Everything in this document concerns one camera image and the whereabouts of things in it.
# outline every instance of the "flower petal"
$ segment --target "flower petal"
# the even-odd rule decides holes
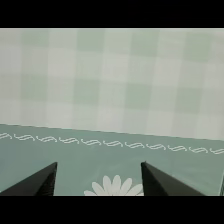
[[[103,187],[104,187],[104,191],[106,192],[106,194],[108,194],[109,196],[113,195],[112,184],[111,184],[110,178],[108,176],[103,177]]]
[[[132,185],[132,179],[128,178],[122,185],[119,196],[124,196],[128,193]]]
[[[120,188],[121,188],[121,178],[120,178],[119,175],[116,175],[114,177],[113,184],[112,184],[113,196],[118,196],[119,195]]]
[[[138,194],[138,195],[136,195],[136,196],[144,196],[144,193]]]
[[[96,182],[92,183],[93,190],[96,192],[98,196],[107,196],[104,189]]]
[[[92,191],[84,191],[84,195],[85,196],[97,196],[95,193],[93,193]]]
[[[142,190],[142,184],[138,184],[135,187],[133,187],[126,196],[136,196],[140,191]]]

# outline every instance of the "checkered fabric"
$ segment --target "checkered fabric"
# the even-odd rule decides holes
[[[224,29],[0,29],[0,123],[224,139]]]

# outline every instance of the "gingham pattern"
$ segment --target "gingham pattern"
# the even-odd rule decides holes
[[[0,123],[224,139],[224,29],[0,29]]]

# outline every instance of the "white flower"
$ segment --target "white flower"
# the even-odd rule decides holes
[[[84,191],[85,196],[144,196],[142,191],[142,184],[138,184],[131,188],[132,179],[128,178],[123,185],[121,185],[120,176],[114,177],[113,183],[109,177],[103,177],[103,188],[96,182],[92,183],[92,188],[95,192]]]

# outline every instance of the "white petal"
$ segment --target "white petal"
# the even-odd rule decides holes
[[[113,188],[113,190],[112,190],[113,191],[113,196],[118,196],[119,192],[120,192],[120,189],[121,189],[121,178],[120,178],[119,175],[116,175],[114,177],[112,188]]]
[[[92,191],[84,191],[85,196],[97,196]]]
[[[126,196],[136,196],[140,191],[142,190],[142,184],[138,184],[135,187],[133,187]]]
[[[132,185],[132,179],[128,178],[122,185],[119,196],[124,196],[128,193]]]
[[[108,176],[103,177],[103,187],[106,194],[108,194],[109,196],[113,195],[111,181]]]
[[[138,194],[138,195],[136,195],[136,196],[144,196],[144,194],[143,194],[143,193],[141,193],[141,194]]]
[[[107,196],[104,189],[96,182],[92,183],[93,190],[96,192],[98,196]]]

